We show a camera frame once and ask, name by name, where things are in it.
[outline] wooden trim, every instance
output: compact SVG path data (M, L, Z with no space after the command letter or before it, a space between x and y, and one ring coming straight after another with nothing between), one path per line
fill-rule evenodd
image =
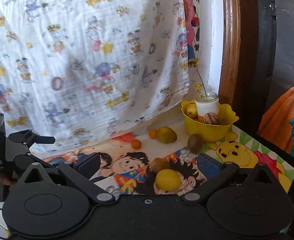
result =
M224 44L219 85L219 102L233 105L240 55L240 3L239 0L223 0Z

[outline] yellow lemon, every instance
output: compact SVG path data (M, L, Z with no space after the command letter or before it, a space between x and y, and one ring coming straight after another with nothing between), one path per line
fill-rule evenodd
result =
M162 190L174 191L181 184L182 181L180 180L180 176L177 171L165 169L159 171L156 175L156 185Z

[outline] small orange fruit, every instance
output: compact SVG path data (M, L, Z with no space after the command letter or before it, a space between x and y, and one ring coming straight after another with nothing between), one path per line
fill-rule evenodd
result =
M156 137L157 137L157 129L151 129L150 131L149 131L149 137L151 138L151 139L155 139Z
M135 150L139 150L141 148L141 141L140 140L133 140L131 142L131 146L135 149Z

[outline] glass jar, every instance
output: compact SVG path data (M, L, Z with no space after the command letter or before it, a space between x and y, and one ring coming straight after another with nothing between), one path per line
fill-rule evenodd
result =
M198 121L204 122L204 115L207 113L215 113L219 112L219 98L216 93L207 93L207 96L196 97L196 106L197 106L197 114Z

